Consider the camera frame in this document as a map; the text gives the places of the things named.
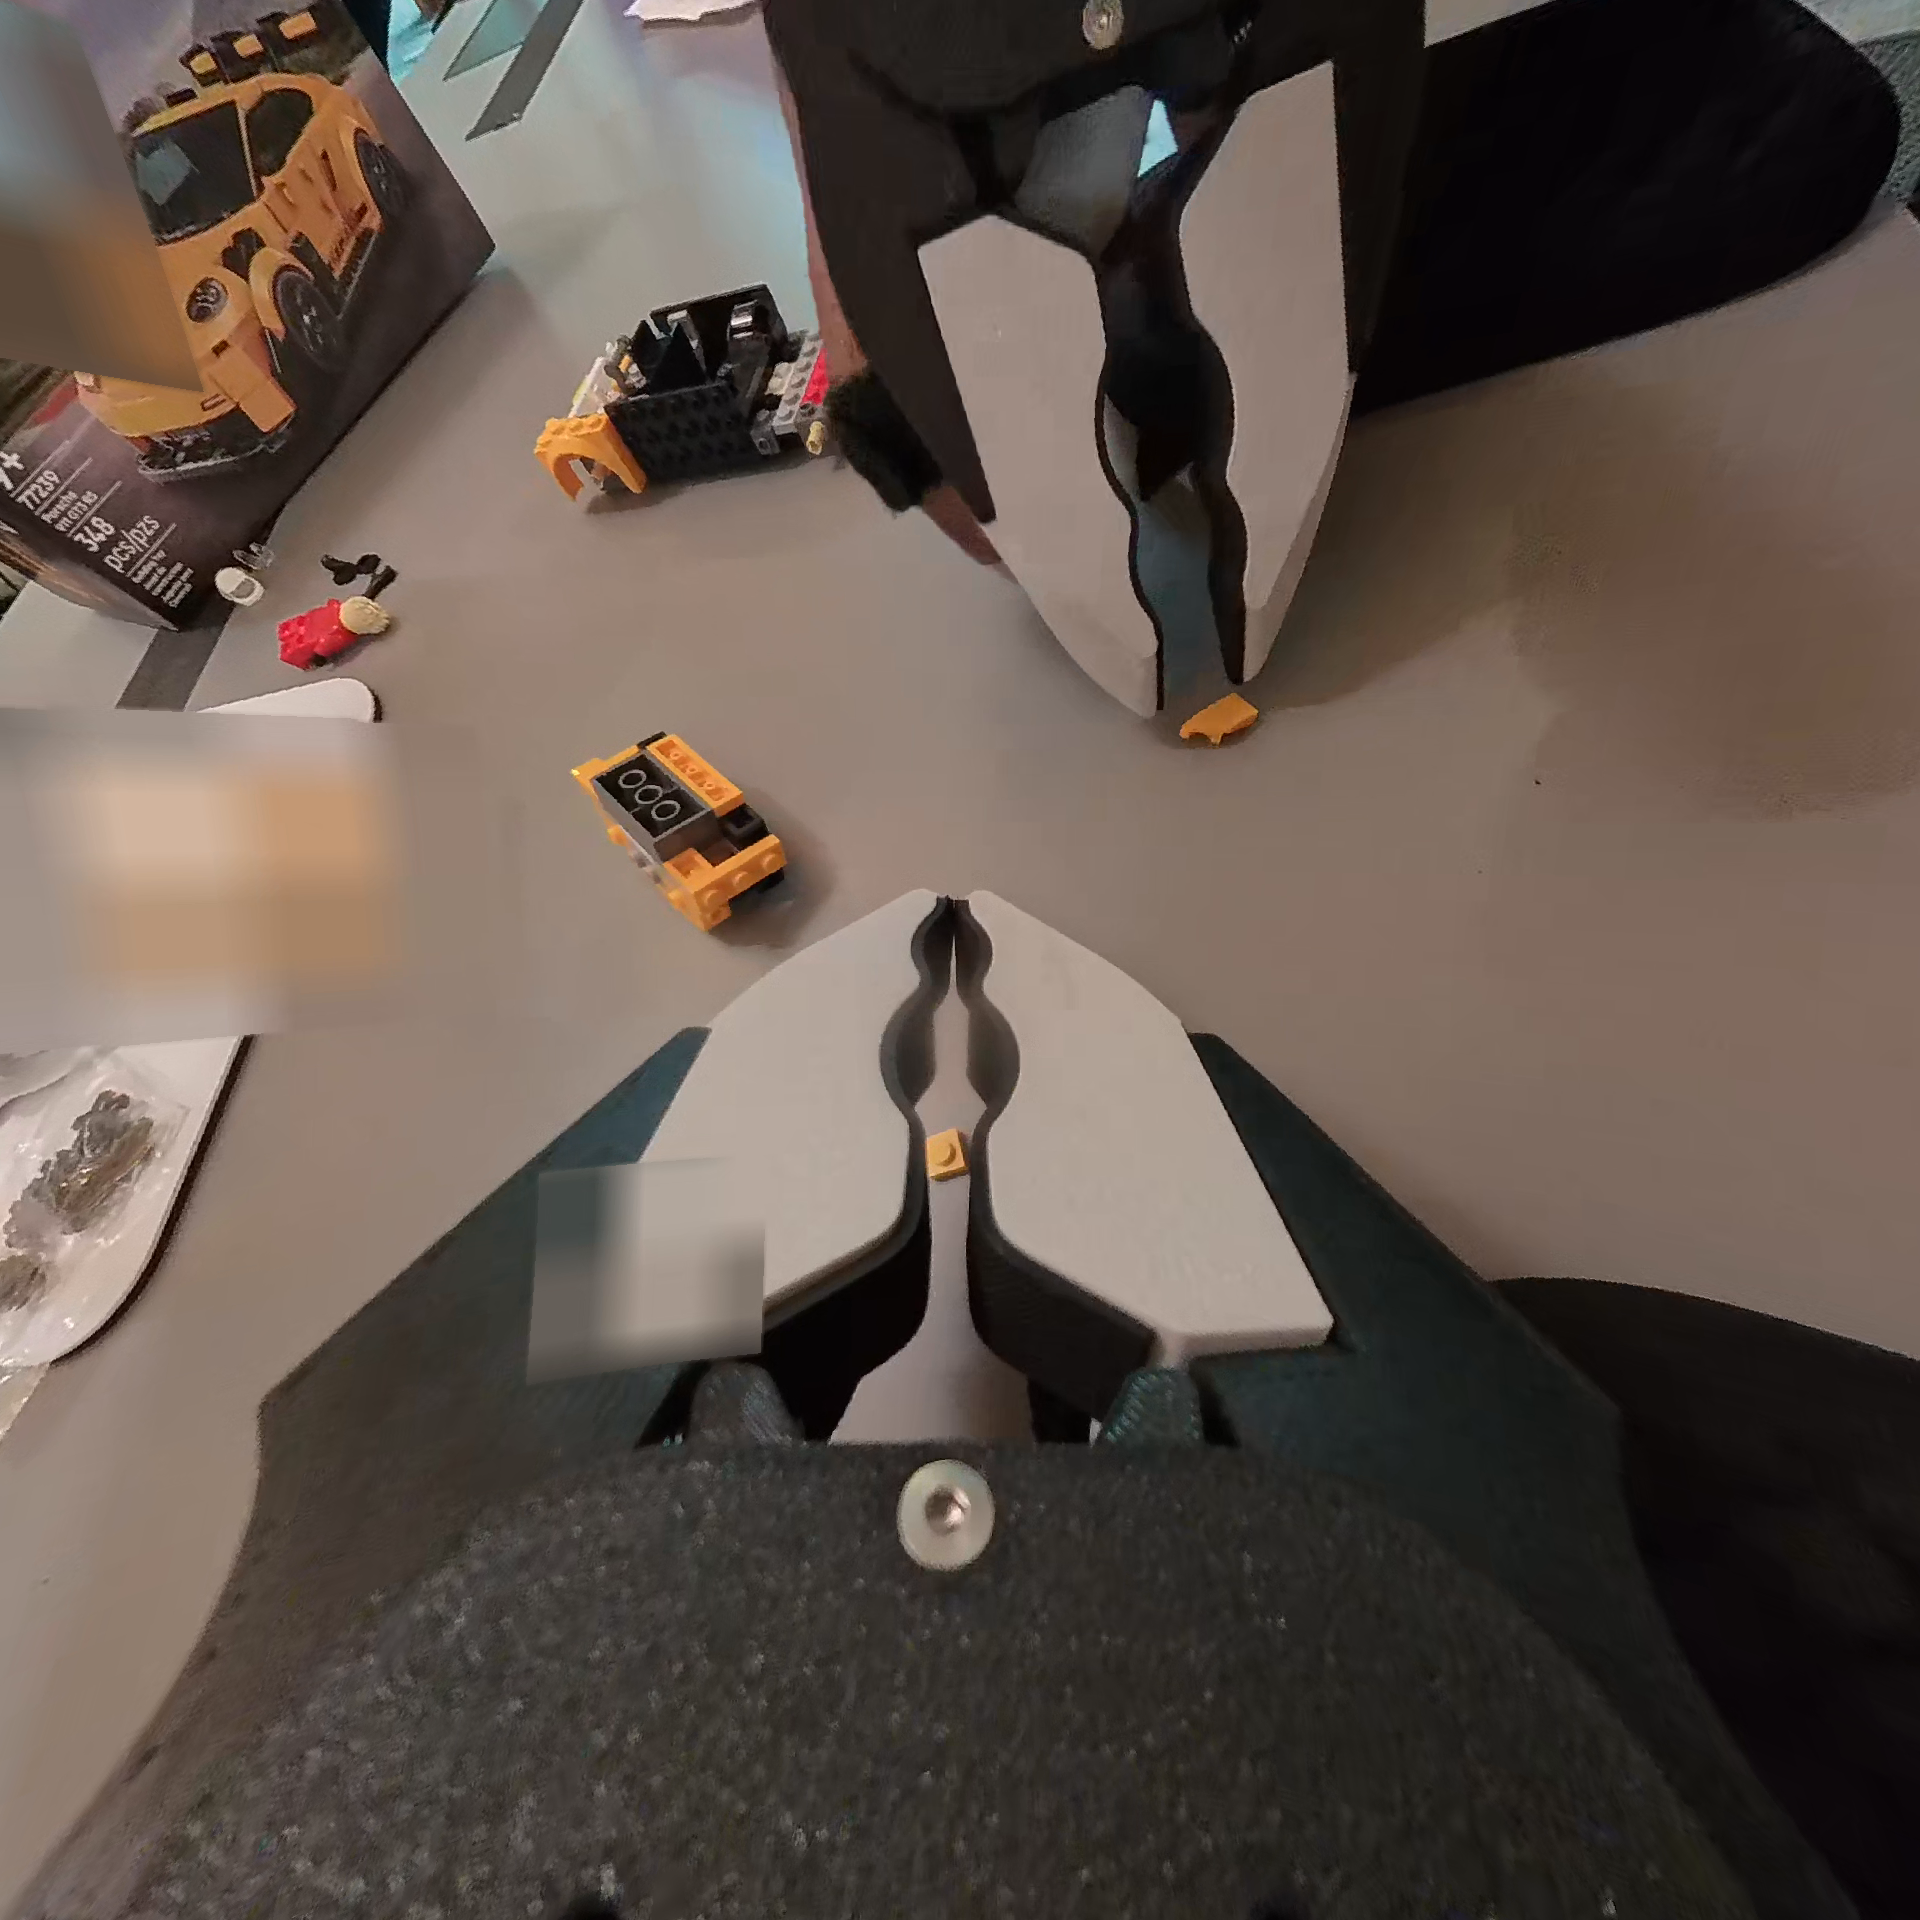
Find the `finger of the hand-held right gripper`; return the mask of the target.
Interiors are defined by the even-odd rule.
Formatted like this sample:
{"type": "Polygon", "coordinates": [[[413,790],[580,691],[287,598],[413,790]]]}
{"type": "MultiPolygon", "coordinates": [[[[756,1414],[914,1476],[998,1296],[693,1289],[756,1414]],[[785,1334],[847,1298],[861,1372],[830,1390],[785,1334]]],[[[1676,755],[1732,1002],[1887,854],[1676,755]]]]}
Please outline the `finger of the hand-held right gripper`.
{"type": "Polygon", "coordinates": [[[1090,262],[1000,214],[926,243],[998,560],[1068,658],[1129,714],[1161,708],[1161,627],[1105,454],[1105,329],[1090,262]]]}
{"type": "Polygon", "coordinates": [[[1261,675],[1328,504],[1353,403],[1332,61],[1253,94],[1182,213],[1188,308],[1224,377],[1216,630],[1261,675]]]}

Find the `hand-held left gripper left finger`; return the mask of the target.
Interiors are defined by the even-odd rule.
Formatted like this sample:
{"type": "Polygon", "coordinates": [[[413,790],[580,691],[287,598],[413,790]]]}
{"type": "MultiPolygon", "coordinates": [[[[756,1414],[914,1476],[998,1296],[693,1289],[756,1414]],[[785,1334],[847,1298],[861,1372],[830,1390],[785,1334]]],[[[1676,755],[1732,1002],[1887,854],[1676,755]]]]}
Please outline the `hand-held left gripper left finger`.
{"type": "Polygon", "coordinates": [[[759,977],[630,1077],[621,1309],[649,1338],[845,1321],[912,1338],[930,1294],[926,1133],[950,900],[914,890],[759,977]]]}

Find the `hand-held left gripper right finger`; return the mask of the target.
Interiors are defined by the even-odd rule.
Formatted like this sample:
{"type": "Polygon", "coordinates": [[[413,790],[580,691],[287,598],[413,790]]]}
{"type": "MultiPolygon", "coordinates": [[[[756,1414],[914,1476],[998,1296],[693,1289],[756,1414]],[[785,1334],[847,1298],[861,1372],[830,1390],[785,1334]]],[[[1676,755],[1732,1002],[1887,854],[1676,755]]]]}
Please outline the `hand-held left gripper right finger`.
{"type": "Polygon", "coordinates": [[[1332,1309],[1192,1036],[1013,900],[953,907],[981,1101],[966,1284],[1015,1370],[1182,1370],[1321,1346],[1332,1309]]]}

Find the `orange black lego assembly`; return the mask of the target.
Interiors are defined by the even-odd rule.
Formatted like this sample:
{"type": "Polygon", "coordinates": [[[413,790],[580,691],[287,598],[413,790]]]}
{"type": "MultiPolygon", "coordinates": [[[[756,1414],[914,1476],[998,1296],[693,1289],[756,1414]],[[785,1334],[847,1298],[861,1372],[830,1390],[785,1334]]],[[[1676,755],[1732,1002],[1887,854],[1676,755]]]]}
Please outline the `orange black lego assembly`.
{"type": "Polygon", "coordinates": [[[570,770],[608,841],[630,857],[660,898],[700,932],[783,884],[783,844],[682,736],[653,732],[570,770]]]}

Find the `person's right forearm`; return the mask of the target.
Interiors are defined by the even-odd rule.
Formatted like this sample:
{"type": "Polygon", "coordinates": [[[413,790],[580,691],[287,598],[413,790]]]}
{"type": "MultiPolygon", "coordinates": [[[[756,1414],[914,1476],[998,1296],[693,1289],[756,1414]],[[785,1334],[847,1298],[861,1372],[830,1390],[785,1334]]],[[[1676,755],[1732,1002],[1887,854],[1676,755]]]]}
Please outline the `person's right forearm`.
{"type": "Polygon", "coordinates": [[[1893,85],[1800,4],[1553,2],[1440,38],[1353,417],[1799,274],[1900,139],[1893,85]]]}

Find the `black lego car chassis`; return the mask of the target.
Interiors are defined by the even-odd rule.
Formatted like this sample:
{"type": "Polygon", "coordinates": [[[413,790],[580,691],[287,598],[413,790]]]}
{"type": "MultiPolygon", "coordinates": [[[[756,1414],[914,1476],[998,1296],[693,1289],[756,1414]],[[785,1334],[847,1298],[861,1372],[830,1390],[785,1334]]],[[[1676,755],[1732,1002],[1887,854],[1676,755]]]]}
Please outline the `black lego car chassis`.
{"type": "Polygon", "coordinates": [[[665,304],[591,362],[535,459],[580,498],[818,458],[828,386],[823,334],[790,329],[767,286],[665,304]]]}

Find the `lego set box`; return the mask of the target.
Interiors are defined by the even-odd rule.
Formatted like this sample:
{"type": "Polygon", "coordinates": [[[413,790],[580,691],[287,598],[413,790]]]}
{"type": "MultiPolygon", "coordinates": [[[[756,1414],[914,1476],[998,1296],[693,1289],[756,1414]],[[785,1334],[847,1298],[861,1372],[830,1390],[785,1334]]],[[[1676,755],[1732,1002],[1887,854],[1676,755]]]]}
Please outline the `lego set box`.
{"type": "Polygon", "coordinates": [[[5,156],[98,91],[194,357],[183,386],[5,362],[5,574],[165,630],[461,302],[489,228],[352,4],[23,4],[5,156]]]}

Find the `red lego minifigure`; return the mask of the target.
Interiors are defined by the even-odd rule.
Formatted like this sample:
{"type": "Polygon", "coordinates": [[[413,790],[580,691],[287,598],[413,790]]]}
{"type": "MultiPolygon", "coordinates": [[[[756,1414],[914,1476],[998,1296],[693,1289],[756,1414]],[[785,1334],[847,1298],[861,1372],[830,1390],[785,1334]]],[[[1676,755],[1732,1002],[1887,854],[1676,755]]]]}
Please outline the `red lego minifigure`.
{"type": "Polygon", "coordinates": [[[391,625],[392,616],[367,594],[332,597],[277,627],[278,661],[312,670],[381,635],[391,625]]]}

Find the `plastic bag of lego pieces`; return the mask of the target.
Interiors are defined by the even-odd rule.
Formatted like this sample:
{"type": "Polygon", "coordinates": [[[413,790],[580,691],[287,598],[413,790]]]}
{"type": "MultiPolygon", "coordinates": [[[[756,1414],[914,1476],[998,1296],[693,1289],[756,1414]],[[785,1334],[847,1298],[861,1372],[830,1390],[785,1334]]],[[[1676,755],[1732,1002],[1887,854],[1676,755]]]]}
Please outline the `plastic bag of lego pieces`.
{"type": "Polygon", "coordinates": [[[160,1196],[185,1107],[117,1046],[2,1057],[5,1424],[50,1370],[130,1211],[160,1196]]]}

